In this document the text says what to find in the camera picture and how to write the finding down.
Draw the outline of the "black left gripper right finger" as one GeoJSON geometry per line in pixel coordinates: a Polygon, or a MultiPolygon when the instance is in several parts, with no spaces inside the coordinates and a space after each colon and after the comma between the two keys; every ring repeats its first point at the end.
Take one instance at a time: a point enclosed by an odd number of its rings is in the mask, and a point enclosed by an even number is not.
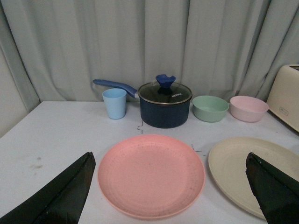
{"type": "Polygon", "coordinates": [[[246,158],[251,191],[269,224],[299,222],[299,182],[254,153],[246,158]]]}

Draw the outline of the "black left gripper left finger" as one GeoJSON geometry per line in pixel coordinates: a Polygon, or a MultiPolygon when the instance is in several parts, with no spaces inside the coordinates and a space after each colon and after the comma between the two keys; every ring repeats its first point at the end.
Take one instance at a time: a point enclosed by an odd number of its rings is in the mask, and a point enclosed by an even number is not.
{"type": "Polygon", "coordinates": [[[77,224],[93,173],[95,158],[87,152],[29,199],[0,218],[2,224],[77,224]]]}

